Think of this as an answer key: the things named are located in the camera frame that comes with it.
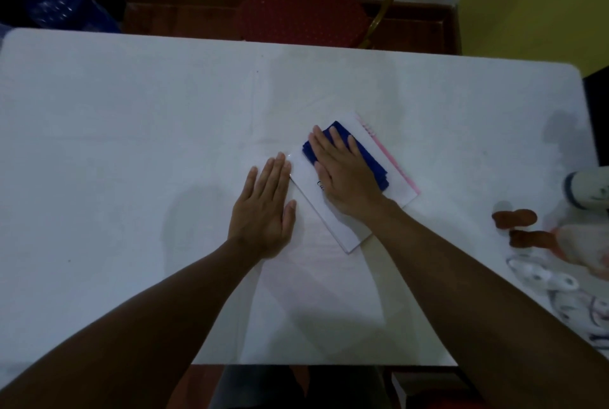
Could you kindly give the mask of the packet with blue cloth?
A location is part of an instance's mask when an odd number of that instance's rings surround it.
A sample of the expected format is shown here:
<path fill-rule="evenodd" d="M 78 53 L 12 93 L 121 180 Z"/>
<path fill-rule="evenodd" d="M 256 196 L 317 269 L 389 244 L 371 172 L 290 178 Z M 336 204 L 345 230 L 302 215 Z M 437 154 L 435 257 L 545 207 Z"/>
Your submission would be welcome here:
<path fill-rule="evenodd" d="M 341 136 L 347 133 L 354 136 L 366 162 L 372 159 L 377 162 L 376 175 L 379 175 L 380 169 L 384 170 L 384 179 L 378 178 L 377 182 L 386 197 L 404 208 L 418 196 L 419 190 L 415 183 L 400 169 L 397 161 L 360 116 L 356 113 L 345 114 L 337 117 L 333 125 Z M 312 154 L 305 153 L 303 146 L 289 154 L 287 159 L 292 164 L 291 178 L 295 186 L 308 200 L 341 249 L 347 254 L 352 253 L 371 236 L 369 228 L 339 212 L 327 200 L 324 186 L 314 169 Z"/>

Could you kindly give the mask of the person's right hand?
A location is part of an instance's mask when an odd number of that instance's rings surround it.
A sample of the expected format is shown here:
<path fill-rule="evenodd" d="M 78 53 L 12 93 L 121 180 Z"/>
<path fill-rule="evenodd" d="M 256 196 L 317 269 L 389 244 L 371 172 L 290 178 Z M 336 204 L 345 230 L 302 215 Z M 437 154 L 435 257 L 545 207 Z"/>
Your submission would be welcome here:
<path fill-rule="evenodd" d="M 371 230 L 407 220 L 407 214 L 381 192 L 374 174 L 364 159 L 354 157 L 335 127 L 330 128 L 330 141 L 338 151 L 337 160 L 317 160 L 331 174 L 334 192 L 326 197 L 341 212 L 359 220 Z M 309 133 L 312 147 L 312 132 Z"/>

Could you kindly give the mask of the white plush toy orange feet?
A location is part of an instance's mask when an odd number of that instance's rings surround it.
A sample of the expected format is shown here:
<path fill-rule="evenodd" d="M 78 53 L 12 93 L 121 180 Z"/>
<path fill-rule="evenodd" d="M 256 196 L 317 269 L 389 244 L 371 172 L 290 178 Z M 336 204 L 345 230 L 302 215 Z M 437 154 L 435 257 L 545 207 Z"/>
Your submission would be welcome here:
<path fill-rule="evenodd" d="M 511 247 L 547 250 L 557 259 L 584 267 L 590 275 L 609 282 L 609 222 L 528 230 L 538 220 L 530 209 L 496 211 L 491 218 L 497 229 L 508 232 Z"/>

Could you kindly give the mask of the dark furniture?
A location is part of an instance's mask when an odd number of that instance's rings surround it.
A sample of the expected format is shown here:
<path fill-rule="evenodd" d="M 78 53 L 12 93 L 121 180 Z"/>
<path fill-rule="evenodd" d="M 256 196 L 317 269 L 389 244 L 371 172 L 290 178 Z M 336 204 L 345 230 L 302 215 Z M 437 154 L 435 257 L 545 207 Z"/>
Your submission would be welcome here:
<path fill-rule="evenodd" d="M 609 166 L 609 66 L 583 78 L 591 129 L 600 166 Z"/>

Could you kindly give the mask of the white object with dark band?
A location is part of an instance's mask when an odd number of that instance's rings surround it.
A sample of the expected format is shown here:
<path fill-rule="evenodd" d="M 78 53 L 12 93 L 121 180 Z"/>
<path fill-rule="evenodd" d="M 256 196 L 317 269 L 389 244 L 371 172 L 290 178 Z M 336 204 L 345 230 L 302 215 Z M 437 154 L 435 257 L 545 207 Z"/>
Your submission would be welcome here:
<path fill-rule="evenodd" d="M 584 211 L 609 211 L 609 166 L 568 174 L 563 181 L 567 202 Z"/>

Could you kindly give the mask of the person's left forearm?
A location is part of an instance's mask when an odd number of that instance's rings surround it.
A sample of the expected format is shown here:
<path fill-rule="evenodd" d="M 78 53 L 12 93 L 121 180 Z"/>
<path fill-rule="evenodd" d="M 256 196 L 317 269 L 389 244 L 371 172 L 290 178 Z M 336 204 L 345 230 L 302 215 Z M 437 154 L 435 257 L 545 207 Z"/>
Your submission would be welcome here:
<path fill-rule="evenodd" d="M 220 311 L 263 258 L 231 238 L 119 305 L 0 390 L 0 409 L 166 409 Z"/>

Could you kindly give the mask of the person's right forearm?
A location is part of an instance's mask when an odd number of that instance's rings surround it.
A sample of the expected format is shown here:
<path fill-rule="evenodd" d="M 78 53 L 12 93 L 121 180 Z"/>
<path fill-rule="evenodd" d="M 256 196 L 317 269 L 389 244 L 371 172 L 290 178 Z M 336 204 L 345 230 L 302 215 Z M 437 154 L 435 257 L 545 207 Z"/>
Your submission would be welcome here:
<path fill-rule="evenodd" d="M 494 409 L 609 409 L 609 360 L 468 254 L 380 197 L 359 217 Z"/>

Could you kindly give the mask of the white patterned fabric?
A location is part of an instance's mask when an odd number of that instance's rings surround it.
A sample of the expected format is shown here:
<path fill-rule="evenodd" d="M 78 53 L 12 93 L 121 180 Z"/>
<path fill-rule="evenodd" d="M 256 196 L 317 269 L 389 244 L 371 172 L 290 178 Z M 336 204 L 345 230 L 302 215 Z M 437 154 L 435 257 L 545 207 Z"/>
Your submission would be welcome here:
<path fill-rule="evenodd" d="M 564 325 L 609 359 L 609 297 L 593 295 L 572 275 L 525 254 L 509 257 L 506 263 L 525 287 L 547 297 Z"/>

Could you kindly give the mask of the person's left hand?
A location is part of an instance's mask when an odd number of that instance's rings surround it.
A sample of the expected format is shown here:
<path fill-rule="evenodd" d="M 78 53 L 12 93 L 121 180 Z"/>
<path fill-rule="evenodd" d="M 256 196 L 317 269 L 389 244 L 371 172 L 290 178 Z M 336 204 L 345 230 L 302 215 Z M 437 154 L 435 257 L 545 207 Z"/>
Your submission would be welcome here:
<path fill-rule="evenodd" d="M 265 182 L 273 158 L 267 160 L 261 171 L 258 170 L 252 196 L 244 202 L 238 198 L 233 205 L 228 230 L 228 239 L 238 242 L 247 256 L 256 262 L 277 256 L 293 234 L 283 234 L 283 212 L 291 200 L 287 199 L 287 194 L 292 165 L 286 156 L 274 200 L 265 198 Z"/>

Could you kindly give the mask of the clear plastic sheet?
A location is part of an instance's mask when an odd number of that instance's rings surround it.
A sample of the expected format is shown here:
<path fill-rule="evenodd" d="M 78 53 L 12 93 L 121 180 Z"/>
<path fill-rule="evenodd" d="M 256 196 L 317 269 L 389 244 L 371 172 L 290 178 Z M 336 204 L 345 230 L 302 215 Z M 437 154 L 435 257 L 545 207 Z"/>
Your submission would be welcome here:
<path fill-rule="evenodd" d="M 282 150 L 300 152 L 314 124 L 341 113 L 341 96 L 357 72 L 340 63 L 269 60 L 269 99 L 264 137 Z M 292 242 L 264 262 L 240 353 L 242 364 L 380 364 L 391 354 L 387 316 L 374 272 L 356 249 L 346 254 L 302 191 L 290 181 L 298 203 Z"/>

